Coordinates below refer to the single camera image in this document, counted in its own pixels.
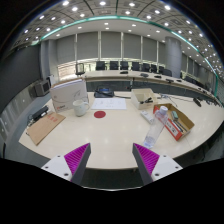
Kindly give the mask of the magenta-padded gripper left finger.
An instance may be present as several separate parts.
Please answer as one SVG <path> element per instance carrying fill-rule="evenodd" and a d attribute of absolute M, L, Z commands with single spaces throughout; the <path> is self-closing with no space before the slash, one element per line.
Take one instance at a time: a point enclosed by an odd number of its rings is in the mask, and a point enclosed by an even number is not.
<path fill-rule="evenodd" d="M 90 154 L 91 145 L 87 143 L 70 151 L 66 155 L 55 156 L 42 169 L 80 185 Z"/>

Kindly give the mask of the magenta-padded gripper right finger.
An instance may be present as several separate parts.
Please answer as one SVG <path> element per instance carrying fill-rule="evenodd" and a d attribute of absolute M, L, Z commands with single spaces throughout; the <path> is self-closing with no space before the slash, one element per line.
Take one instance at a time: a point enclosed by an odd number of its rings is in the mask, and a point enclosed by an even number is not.
<path fill-rule="evenodd" d="M 144 185 L 182 169 L 182 167 L 168 155 L 159 155 L 137 143 L 133 144 L 132 153 L 135 157 Z"/>

